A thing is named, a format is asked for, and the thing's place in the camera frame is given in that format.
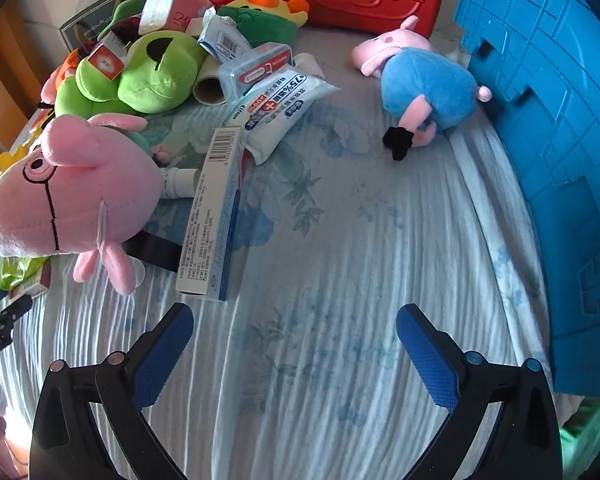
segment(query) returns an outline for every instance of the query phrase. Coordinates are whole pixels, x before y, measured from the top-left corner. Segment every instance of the pink plush head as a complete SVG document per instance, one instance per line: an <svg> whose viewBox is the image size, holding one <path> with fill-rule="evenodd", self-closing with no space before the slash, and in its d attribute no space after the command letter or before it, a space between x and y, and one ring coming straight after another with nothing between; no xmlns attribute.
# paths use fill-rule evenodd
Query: pink plush head
<svg viewBox="0 0 600 480"><path fill-rule="evenodd" d="M134 272L120 244L149 220L162 177L142 148L101 124L139 131L146 120L55 118L40 148L0 177L0 255L91 254L81 255L83 268L74 271L83 281L100 253L116 290L129 294Z"/></svg>
<svg viewBox="0 0 600 480"><path fill-rule="evenodd" d="M427 38L413 31L417 23L417 16L409 16L399 29L359 44L351 51L353 65L366 76L380 77L385 62L405 46L437 52Z"/></svg>

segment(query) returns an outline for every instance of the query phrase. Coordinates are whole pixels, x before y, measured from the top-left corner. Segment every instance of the pig plush toy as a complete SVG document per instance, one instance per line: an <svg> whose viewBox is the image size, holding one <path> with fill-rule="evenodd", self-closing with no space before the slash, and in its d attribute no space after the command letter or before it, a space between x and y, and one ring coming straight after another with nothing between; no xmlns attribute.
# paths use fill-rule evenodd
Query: pig plush toy
<svg viewBox="0 0 600 480"><path fill-rule="evenodd" d="M0 176L0 256L78 253L77 282L87 280L101 258L114 288L130 294L144 267L122 242L155 210L162 175L116 128L144 127L145 119L124 114L51 121L40 147Z"/></svg>
<svg viewBox="0 0 600 480"><path fill-rule="evenodd" d="M429 40L413 31L417 16L398 30L365 41L351 53L355 67L380 79L382 106L398 117L382 142L394 160L403 160L411 147L426 146L437 130L446 130L476 111L475 100L491 99L491 90L478 86L462 66L440 56Z"/></svg>

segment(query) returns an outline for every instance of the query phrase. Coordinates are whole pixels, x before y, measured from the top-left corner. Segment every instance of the pig's eye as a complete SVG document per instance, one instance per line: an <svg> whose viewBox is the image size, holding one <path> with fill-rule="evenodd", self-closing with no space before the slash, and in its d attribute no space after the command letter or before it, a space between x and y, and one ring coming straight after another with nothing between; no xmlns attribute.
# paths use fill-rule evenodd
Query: pig's eye
<svg viewBox="0 0 600 480"><path fill-rule="evenodd" d="M40 150L32 153L24 167L24 177L30 182L44 182L54 174L56 167L51 165Z"/></svg>

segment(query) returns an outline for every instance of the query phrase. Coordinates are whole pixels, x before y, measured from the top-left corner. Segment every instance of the blue plastic wall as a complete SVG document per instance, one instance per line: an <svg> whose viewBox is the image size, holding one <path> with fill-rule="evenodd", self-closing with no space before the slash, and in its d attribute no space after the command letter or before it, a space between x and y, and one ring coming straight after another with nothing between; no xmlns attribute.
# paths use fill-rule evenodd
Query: blue plastic wall
<svg viewBox="0 0 600 480"><path fill-rule="evenodd" d="M584 0L461 0L456 21L538 232L555 389L600 396L600 22Z"/></svg>

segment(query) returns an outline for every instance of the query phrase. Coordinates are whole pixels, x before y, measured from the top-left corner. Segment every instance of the metal rivet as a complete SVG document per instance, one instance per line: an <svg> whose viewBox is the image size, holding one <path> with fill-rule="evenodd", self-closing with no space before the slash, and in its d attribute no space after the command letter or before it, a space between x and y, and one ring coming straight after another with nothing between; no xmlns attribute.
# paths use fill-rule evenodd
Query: metal rivet
<svg viewBox="0 0 600 480"><path fill-rule="evenodd" d="M534 372L539 372L540 370L542 370L542 365L540 364L540 361L533 358L526 360L526 367Z"/></svg>
<svg viewBox="0 0 600 480"><path fill-rule="evenodd" d="M464 354L464 357L466 357L466 360L472 365L479 365L482 361L484 361L484 357L482 357L479 352L475 352L473 350Z"/></svg>
<svg viewBox="0 0 600 480"><path fill-rule="evenodd" d="M122 361L125 360L125 355L122 352L113 352L108 358L107 362L110 365L119 365Z"/></svg>
<svg viewBox="0 0 600 480"><path fill-rule="evenodd" d="M53 361L51 366L49 367L50 372L59 372L64 368L64 361L62 359L58 359L57 361Z"/></svg>

